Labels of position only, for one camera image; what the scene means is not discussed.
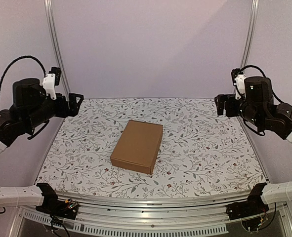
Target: brown cardboard box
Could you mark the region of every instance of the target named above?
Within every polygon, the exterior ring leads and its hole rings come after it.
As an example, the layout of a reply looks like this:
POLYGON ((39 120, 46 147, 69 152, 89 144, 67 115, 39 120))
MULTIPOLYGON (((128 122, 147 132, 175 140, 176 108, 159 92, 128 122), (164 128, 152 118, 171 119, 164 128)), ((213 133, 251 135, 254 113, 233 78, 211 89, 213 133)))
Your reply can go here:
POLYGON ((157 159, 163 126, 130 120, 112 155, 112 165, 152 174, 157 159))

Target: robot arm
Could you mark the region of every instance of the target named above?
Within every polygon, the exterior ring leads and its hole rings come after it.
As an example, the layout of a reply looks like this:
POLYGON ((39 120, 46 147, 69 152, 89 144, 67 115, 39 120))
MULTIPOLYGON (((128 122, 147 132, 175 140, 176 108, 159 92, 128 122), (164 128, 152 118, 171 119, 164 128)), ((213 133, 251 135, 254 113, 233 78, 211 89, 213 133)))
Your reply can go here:
MULTIPOLYGON (((245 125, 256 134, 263 136, 265 130, 270 130, 292 143, 292 106, 284 102, 274 105, 274 92, 269 78, 246 78, 240 71, 234 69, 231 73, 236 93, 215 97, 217 114, 223 115, 226 110, 227 117, 242 117, 245 125), (252 123, 257 130, 246 122, 252 123)), ((231 220, 256 215, 262 210, 268 211, 268 204, 280 201, 292 201, 292 181, 255 185, 247 201, 227 206, 227 214, 231 220)))
MULTIPOLYGON (((38 79, 23 79, 13 84, 13 105, 0 111, 0 154, 15 139, 25 133, 29 140, 39 134, 52 117, 76 116, 83 101, 83 95, 65 96, 55 92, 61 70, 51 68, 42 82, 38 79), (35 133, 35 128, 44 126, 35 133)), ((30 187, 0 187, 0 207, 35 205, 36 210, 70 219, 75 219, 78 203, 71 199, 58 200, 52 187, 38 183, 30 187)))

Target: wire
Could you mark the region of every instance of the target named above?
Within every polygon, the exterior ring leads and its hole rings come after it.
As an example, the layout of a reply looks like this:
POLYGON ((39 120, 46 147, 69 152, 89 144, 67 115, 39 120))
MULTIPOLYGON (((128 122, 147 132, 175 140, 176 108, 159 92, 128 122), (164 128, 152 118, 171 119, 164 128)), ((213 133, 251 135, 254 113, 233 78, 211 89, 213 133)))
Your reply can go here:
POLYGON ((276 202, 274 203, 274 214, 273 214, 273 216, 272 216, 271 221, 269 222, 269 224, 267 224, 265 227, 263 227, 263 228, 261 228, 261 229, 259 229, 259 230, 261 231, 261 230, 264 230, 264 229, 268 228, 268 226, 271 225, 271 223, 274 221, 274 217, 275 217, 275 215, 276 215, 276 202))
POLYGON ((54 215, 50 215, 51 217, 51 231, 53 234, 55 234, 58 237, 62 237, 61 235, 57 234, 56 231, 54 230, 53 224, 57 224, 57 225, 61 225, 63 227, 63 229, 65 230, 66 234, 68 237, 70 237, 69 231, 67 230, 67 228, 65 227, 65 225, 62 223, 61 220, 59 220, 56 216, 54 215))
POLYGON ((247 232, 249 232, 249 233, 258 232, 258 231, 261 231, 261 230, 264 230, 264 229, 268 228, 268 227, 272 224, 272 222, 274 221, 275 216, 276 216, 276 203, 274 203, 274 213, 273 213, 272 219, 271 219, 271 221, 269 222, 269 224, 267 224, 265 227, 261 228, 261 226, 262 226, 262 224, 263 224, 263 223, 261 223, 261 224, 256 225, 256 226, 250 226, 250 229, 251 229, 251 228, 254 229, 254 228, 256 228, 257 226, 260 226, 259 229, 257 228, 256 231, 249 231, 249 230, 248 230, 249 228, 248 228, 246 222, 242 222, 242 220, 241 220, 241 225, 242 225, 243 228, 244 228, 247 232))
POLYGON ((0 211, 0 214, 4 214, 6 212, 6 208, 3 207, 3 211, 0 211))
POLYGON ((25 55, 25 56, 21 56, 21 57, 18 57, 16 59, 14 59, 5 69, 5 71, 3 72, 3 75, 0 79, 0 95, 1 95, 1 87, 2 87, 2 83, 3 83, 3 80, 4 80, 4 77, 7 73, 7 71, 9 70, 9 68, 14 64, 16 63, 17 61, 21 60, 21 59, 24 59, 24 58, 30 58, 30 59, 33 59, 35 60, 39 65, 40 67, 42 68, 42 72, 43 72, 43 76, 45 77, 46 76, 46 70, 44 68, 44 66, 42 65, 42 63, 34 56, 31 56, 31 55, 25 55))
POLYGON ((277 101, 279 101, 280 103, 284 103, 273 91, 272 89, 272 93, 273 93, 273 96, 276 98, 277 101))
POLYGON ((265 136, 265 132, 262 131, 262 133, 259 133, 258 131, 254 130, 252 127, 250 127, 247 123, 246 120, 244 119, 244 125, 249 128, 252 132, 254 132, 256 135, 264 137, 265 136))
POLYGON ((265 209, 262 209, 262 211, 264 212, 264 217, 263 217, 263 219, 266 217, 266 218, 268 218, 269 217, 269 215, 268 215, 268 213, 266 212, 266 210, 265 209))
POLYGON ((242 73, 242 72, 243 72, 245 69, 247 69, 247 68, 255 68, 255 69, 258 69, 258 70, 261 72, 262 76, 263 76, 264 78, 266 78, 266 76, 265 76, 263 70, 262 70, 260 67, 255 66, 255 65, 246 65, 246 66, 244 66, 243 68, 241 68, 241 69, 237 72, 237 75, 238 75, 239 73, 242 73))
POLYGON ((47 125, 49 124, 49 120, 47 120, 44 124, 44 126, 42 126, 35 134, 33 134, 32 136, 28 137, 28 140, 32 140, 34 137, 36 137, 38 134, 40 134, 41 131, 43 131, 45 129, 45 127, 47 127, 47 125))

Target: table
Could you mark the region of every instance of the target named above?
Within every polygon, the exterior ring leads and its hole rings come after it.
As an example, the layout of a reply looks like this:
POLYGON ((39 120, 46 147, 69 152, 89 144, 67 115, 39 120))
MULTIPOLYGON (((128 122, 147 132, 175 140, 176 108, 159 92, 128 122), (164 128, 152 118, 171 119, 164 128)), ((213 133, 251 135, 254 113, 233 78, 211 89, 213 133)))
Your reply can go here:
POLYGON ((188 198, 250 190, 265 182, 236 118, 217 116, 212 99, 84 100, 65 119, 38 175, 63 192, 115 198, 188 198), (152 175, 113 167, 127 122, 162 124, 152 175))

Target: purple wall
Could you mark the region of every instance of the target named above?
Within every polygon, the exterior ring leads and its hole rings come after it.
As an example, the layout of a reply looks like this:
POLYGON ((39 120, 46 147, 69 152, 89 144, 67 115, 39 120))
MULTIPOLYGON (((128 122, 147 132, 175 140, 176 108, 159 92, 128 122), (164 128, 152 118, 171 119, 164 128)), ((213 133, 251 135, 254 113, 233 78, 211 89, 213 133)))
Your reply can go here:
MULTIPOLYGON (((38 57, 47 70, 56 65, 44 3, 42 0, 0 1, 0 77, 13 59, 26 54, 38 57)), ((24 59, 8 71, 1 91, 0 109, 12 104, 13 82, 27 77, 42 77, 40 67, 32 60, 24 59)), ((60 122, 60 119, 52 119, 31 141, 27 136, 20 137, 0 156, 0 186, 33 184, 60 122)), ((0 215, 0 237, 8 235, 14 212, 15 208, 9 208, 0 215)))
POLYGON ((72 90, 86 98, 232 92, 251 1, 55 0, 72 90))
MULTIPOLYGON (((292 1, 260 1, 248 63, 258 65, 279 98, 292 105, 292 1)), ((251 135, 271 182, 292 181, 292 144, 272 132, 251 135)), ((292 202, 288 205, 292 213, 292 202)))

